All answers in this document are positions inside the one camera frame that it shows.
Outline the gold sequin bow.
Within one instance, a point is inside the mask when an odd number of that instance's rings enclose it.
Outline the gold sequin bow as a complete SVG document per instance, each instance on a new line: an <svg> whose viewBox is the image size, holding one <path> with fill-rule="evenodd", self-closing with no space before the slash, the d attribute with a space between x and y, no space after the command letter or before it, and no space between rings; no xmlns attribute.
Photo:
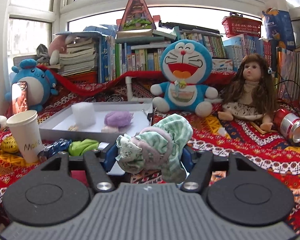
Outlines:
<svg viewBox="0 0 300 240"><path fill-rule="evenodd" d="M9 154L15 154L19 152L19 148L16 140L12 135L6 137L0 144L0 149Z"/></svg>

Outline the green and pink bow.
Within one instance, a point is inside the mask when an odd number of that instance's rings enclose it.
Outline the green and pink bow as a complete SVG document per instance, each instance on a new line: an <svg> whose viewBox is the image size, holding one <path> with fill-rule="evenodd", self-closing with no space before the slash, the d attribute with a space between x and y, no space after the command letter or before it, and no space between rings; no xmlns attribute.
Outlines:
<svg viewBox="0 0 300 240"><path fill-rule="evenodd" d="M68 152L71 156L81 156L85 152L91 150L97 150L99 142L93 139L84 139L83 141L73 141L68 148Z"/></svg>

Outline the green checked scrunchie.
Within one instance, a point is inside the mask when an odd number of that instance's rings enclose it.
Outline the green checked scrunchie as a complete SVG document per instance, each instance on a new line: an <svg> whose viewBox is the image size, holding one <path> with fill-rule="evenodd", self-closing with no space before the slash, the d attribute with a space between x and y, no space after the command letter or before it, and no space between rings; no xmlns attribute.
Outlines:
<svg viewBox="0 0 300 240"><path fill-rule="evenodd" d="M181 156L192 136L193 129L186 118L179 114L169 115L133 137L118 136L117 163L131 174L160 170L165 182L182 183L186 171Z"/></svg>

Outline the blue patterned scrunchie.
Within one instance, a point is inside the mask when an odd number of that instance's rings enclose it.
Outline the blue patterned scrunchie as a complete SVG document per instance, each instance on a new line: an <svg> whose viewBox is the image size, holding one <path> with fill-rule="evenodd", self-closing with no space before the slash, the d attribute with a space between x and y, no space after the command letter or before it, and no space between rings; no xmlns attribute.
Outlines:
<svg viewBox="0 0 300 240"><path fill-rule="evenodd" d="M40 161L45 161L59 152L67 152L72 140L59 139L47 146L44 146L43 150L38 153Z"/></svg>

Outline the purple fluffy plush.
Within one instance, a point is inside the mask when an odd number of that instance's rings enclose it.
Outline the purple fluffy plush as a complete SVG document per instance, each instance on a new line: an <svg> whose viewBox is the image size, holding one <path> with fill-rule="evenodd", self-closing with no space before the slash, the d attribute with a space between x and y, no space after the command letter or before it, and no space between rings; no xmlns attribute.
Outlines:
<svg viewBox="0 0 300 240"><path fill-rule="evenodd" d="M112 111L106 114L104 124L111 127L125 127L130 125L133 113L129 111Z"/></svg>

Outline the white foam block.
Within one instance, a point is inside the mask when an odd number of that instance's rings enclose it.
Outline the white foam block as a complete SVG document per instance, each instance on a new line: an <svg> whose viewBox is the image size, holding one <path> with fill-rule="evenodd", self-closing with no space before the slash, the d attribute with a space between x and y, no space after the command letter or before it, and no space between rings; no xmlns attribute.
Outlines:
<svg viewBox="0 0 300 240"><path fill-rule="evenodd" d="M71 110L75 119L75 124L79 128L87 128L95 124L96 118L93 103L76 103L71 106Z"/></svg>

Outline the pink plaid tissue pack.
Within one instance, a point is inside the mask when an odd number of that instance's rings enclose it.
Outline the pink plaid tissue pack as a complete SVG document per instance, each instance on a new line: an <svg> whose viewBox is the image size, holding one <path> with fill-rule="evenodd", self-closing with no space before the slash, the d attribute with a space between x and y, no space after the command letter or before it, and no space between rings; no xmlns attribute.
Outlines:
<svg viewBox="0 0 300 240"><path fill-rule="evenodd" d="M104 126L101 129L102 133L118 133L119 132L119 128L118 127L113 127L113 126Z"/></svg>

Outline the white paper cup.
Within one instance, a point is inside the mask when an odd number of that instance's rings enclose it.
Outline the white paper cup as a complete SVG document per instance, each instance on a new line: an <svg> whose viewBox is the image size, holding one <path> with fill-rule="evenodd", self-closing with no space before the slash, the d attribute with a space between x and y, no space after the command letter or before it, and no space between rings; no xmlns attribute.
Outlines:
<svg viewBox="0 0 300 240"><path fill-rule="evenodd" d="M38 113L28 110L7 119L6 124L14 137L21 155L27 163L35 163L43 143L38 127Z"/></svg>

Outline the smartphone with lit screen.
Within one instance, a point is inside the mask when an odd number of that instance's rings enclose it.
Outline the smartphone with lit screen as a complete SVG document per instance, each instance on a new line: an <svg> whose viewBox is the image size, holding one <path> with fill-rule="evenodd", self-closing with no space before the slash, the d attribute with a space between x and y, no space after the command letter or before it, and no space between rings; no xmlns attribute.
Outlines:
<svg viewBox="0 0 300 240"><path fill-rule="evenodd" d="M25 81L20 81L12 85L11 97L13 114L28 110L28 92L27 83Z"/></svg>

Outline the crumpled white paper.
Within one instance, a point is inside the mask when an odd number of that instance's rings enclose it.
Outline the crumpled white paper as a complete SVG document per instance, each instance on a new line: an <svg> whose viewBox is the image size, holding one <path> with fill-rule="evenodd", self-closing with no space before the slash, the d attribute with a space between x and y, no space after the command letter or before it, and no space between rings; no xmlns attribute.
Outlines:
<svg viewBox="0 0 300 240"><path fill-rule="evenodd" d="M227 131L226 131L226 129L224 127L220 127L218 129L218 134L221 135L221 136L223 136L223 137L226 137L228 133L227 133Z"/></svg>

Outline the white shallow box tray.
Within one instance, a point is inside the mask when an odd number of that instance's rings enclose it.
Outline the white shallow box tray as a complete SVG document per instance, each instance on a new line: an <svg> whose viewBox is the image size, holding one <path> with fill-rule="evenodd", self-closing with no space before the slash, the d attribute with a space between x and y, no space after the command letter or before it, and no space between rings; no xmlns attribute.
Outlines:
<svg viewBox="0 0 300 240"><path fill-rule="evenodd" d="M71 106L68 106L39 124L42 140L56 141L57 139L64 138L76 141L89 138L101 142L114 142L121 134L134 136L142 129L150 126L142 109L146 113L151 113L153 111L152 102L94 102L93 105L96 118L94 125L83 129L79 128L78 131L69 131L68 128L76 124ZM129 111L133 113L131 124L126 128L120 129L118 133L102 133L101 129L104 127L104 117L112 111Z"/></svg>

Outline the blue round plush toy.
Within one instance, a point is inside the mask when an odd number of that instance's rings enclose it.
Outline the blue round plush toy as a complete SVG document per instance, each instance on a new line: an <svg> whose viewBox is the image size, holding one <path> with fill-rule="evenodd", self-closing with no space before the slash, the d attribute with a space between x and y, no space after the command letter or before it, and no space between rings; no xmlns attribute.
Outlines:
<svg viewBox="0 0 300 240"><path fill-rule="evenodd" d="M12 84L18 82L27 83L28 106L30 110L41 112L43 105L50 95L58 95L57 81L49 70L41 70L34 59L24 59L19 66L13 66L14 77Z"/></svg>

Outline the black binder clip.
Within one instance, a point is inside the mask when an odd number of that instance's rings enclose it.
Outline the black binder clip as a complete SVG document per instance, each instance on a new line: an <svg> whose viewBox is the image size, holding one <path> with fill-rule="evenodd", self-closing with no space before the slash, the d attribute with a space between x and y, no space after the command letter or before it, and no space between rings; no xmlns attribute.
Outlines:
<svg viewBox="0 0 300 240"><path fill-rule="evenodd" d="M150 126L153 125L153 121L154 121L154 117L155 117L156 111L157 111L157 109L154 108L151 113L146 113L146 111L144 109L142 109L142 112L146 115L147 120L149 121L149 125Z"/></svg>

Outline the miniature bicycle model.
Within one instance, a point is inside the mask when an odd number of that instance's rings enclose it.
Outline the miniature bicycle model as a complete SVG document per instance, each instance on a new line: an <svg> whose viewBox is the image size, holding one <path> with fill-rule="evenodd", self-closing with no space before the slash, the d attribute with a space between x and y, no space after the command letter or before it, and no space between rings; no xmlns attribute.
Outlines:
<svg viewBox="0 0 300 240"><path fill-rule="evenodd" d="M106 93L101 93L97 94L96 96L89 97L85 99L85 102L121 102L125 101L126 97L122 96L121 94L106 94Z"/></svg>

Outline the pink plush toy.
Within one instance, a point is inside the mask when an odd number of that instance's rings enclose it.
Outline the pink plush toy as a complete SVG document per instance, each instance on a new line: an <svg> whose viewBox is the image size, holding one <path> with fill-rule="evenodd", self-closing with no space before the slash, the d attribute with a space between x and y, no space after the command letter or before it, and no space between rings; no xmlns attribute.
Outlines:
<svg viewBox="0 0 300 240"><path fill-rule="evenodd" d="M59 63L59 55L65 54L67 45L71 44L75 39L75 35L57 35L55 37L48 48L50 65L56 65Z"/></svg>

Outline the brown haired doll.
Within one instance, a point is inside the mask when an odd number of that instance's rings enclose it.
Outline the brown haired doll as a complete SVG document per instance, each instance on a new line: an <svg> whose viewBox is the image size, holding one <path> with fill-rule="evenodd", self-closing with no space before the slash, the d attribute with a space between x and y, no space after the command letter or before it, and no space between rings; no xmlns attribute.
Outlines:
<svg viewBox="0 0 300 240"><path fill-rule="evenodd" d="M260 129L269 132L276 110L277 95L272 70L266 59L259 54L245 56L223 93L223 106L218 118L223 121L234 118L260 120Z"/></svg>

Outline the white pvc pipe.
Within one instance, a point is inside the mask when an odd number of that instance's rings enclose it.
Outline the white pvc pipe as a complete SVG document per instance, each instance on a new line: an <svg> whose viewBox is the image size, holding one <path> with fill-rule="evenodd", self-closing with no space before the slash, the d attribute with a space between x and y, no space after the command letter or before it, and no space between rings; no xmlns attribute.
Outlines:
<svg viewBox="0 0 300 240"><path fill-rule="evenodd" d="M132 77L126 76L125 77L126 83L126 90L127 90L127 100L131 102L138 102L138 103L150 103L152 98L138 98L133 96L133 89L132 89Z"/></svg>

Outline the stack of books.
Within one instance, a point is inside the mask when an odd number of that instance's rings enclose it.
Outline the stack of books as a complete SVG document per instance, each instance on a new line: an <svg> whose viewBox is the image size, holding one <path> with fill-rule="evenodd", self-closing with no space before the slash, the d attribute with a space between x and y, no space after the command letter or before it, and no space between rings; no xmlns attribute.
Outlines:
<svg viewBox="0 0 300 240"><path fill-rule="evenodd" d="M62 76L90 72L98 68L99 42L91 37L75 37L66 45L66 52L59 55Z"/></svg>

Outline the red soda can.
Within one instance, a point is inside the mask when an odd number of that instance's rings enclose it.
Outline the red soda can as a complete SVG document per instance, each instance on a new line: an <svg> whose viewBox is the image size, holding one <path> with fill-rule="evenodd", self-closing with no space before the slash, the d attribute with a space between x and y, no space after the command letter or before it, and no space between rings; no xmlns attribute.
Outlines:
<svg viewBox="0 0 300 240"><path fill-rule="evenodd" d="M300 117L285 108L278 109L274 115L274 125L291 143L300 142Z"/></svg>

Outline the Doraemon plush toy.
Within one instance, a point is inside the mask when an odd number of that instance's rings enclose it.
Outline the Doraemon plush toy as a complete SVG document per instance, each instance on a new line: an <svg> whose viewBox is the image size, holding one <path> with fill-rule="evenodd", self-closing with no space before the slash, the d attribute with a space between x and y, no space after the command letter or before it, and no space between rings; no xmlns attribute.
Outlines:
<svg viewBox="0 0 300 240"><path fill-rule="evenodd" d="M204 45L191 40L170 44L161 55L160 68L167 81L151 86L158 111L193 112L202 118L212 113L218 91L204 84L212 72L212 57Z"/></svg>

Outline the row of upright books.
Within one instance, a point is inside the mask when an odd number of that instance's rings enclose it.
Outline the row of upright books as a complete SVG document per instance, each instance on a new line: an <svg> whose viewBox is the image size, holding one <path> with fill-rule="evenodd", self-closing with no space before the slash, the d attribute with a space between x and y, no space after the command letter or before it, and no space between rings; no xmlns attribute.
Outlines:
<svg viewBox="0 0 300 240"><path fill-rule="evenodd" d="M120 41L112 36L102 37L98 80L105 83L126 72L160 71L162 64L183 80L197 70L237 72L243 57L257 53L270 61L273 71L277 57L296 63L293 77L284 76L282 70L279 72L276 87L280 98L300 98L300 53L279 48L275 40L240 34L222 41L219 36L201 33L183 34L175 42L156 42L155 38L147 41L145 37L132 37Z"/></svg>

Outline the red plastic basket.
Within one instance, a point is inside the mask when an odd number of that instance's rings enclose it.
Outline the red plastic basket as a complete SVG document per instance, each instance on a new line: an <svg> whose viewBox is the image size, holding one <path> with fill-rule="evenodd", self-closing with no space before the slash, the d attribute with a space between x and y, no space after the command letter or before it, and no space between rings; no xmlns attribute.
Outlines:
<svg viewBox="0 0 300 240"><path fill-rule="evenodd" d="M261 37L261 21L240 16L227 16L223 18L222 25L228 38L239 34Z"/></svg>

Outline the triangular picture box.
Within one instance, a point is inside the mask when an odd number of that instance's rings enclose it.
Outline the triangular picture box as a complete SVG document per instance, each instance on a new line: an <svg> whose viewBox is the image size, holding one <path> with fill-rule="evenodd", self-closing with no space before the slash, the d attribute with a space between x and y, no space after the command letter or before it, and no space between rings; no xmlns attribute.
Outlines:
<svg viewBox="0 0 300 240"><path fill-rule="evenodd" d="M145 0L128 0L118 31L156 29Z"/></svg>

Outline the blue paper bag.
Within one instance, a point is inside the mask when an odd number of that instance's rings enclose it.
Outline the blue paper bag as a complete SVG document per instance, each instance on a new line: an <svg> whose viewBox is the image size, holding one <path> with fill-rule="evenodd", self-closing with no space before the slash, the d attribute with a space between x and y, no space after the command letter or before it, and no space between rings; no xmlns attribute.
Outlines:
<svg viewBox="0 0 300 240"><path fill-rule="evenodd" d="M277 8L262 11L267 39L274 39L281 48L294 50L296 48L294 31L290 14Z"/></svg>

